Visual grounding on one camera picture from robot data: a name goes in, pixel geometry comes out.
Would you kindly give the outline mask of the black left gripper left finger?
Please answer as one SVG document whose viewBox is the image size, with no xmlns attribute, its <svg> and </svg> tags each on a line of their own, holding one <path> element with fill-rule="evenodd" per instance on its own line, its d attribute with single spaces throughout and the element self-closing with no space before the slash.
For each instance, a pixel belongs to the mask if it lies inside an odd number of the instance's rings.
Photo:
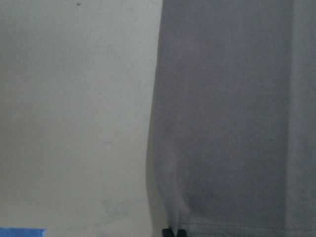
<svg viewBox="0 0 316 237">
<path fill-rule="evenodd" d="M 161 234 L 162 234 L 162 237 L 174 237 L 173 230 L 170 228 L 162 229 Z"/>
</svg>

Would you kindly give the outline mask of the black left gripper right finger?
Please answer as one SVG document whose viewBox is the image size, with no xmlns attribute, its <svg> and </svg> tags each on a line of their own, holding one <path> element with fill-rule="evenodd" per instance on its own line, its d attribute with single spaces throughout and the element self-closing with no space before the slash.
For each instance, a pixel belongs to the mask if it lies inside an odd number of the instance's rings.
<svg viewBox="0 0 316 237">
<path fill-rule="evenodd" d="M 177 231 L 176 237 L 187 237 L 187 231 L 184 230 L 184 229 L 179 229 L 179 230 Z"/>
</svg>

